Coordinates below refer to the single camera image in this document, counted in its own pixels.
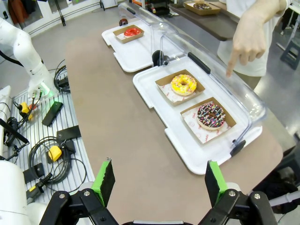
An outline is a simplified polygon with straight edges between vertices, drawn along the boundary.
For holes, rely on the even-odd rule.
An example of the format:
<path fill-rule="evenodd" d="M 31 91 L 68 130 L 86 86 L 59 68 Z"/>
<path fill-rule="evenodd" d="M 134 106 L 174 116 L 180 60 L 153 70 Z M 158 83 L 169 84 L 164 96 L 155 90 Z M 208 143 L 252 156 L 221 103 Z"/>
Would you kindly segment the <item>person's left hand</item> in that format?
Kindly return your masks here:
<path fill-rule="evenodd" d="M 265 13 L 262 9 L 262 5 L 256 2 L 241 16 L 232 40 L 232 51 L 226 70 L 227 77 L 231 76 L 238 61 L 245 66 L 265 53 L 263 31 Z"/>

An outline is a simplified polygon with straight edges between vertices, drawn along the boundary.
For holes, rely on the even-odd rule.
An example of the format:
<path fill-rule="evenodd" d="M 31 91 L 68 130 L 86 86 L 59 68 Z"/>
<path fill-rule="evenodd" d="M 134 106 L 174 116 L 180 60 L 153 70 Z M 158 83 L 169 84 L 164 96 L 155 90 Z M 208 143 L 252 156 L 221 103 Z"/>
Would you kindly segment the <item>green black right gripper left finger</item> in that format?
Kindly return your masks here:
<path fill-rule="evenodd" d="M 101 165 L 90 188 L 71 195 L 66 191 L 55 192 L 45 210 L 47 225 L 75 225 L 81 218 L 89 218 L 94 225 L 116 225 L 117 221 L 107 209 L 115 184 L 112 160 Z"/>

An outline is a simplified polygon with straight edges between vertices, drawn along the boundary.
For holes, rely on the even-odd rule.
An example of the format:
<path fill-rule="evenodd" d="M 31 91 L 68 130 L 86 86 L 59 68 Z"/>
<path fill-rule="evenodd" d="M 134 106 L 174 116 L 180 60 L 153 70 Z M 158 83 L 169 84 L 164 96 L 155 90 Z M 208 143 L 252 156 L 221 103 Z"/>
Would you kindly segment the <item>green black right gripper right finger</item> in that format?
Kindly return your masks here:
<path fill-rule="evenodd" d="M 229 188 L 216 161 L 208 161 L 205 173 L 211 209 L 199 222 L 201 225 L 225 225 L 229 219 L 242 225 L 276 225 L 273 210 L 265 193 L 245 195 Z"/>

